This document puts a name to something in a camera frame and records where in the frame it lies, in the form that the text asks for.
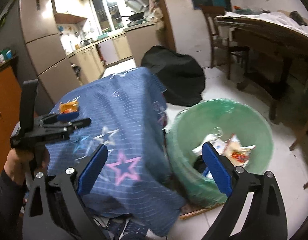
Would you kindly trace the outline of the person's left hand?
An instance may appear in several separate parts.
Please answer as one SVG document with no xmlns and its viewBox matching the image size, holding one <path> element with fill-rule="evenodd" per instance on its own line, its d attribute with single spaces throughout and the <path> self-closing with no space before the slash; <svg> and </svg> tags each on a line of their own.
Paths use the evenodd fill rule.
<svg viewBox="0 0 308 240">
<path fill-rule="evenodd" d="M 23 185 L 25 175 L 30 170 L 29 162 L 34 159 L 34 153 L 18 149 L 10 149 L 4 164 L 4 171 L 17 185 Z"/>
</svg>

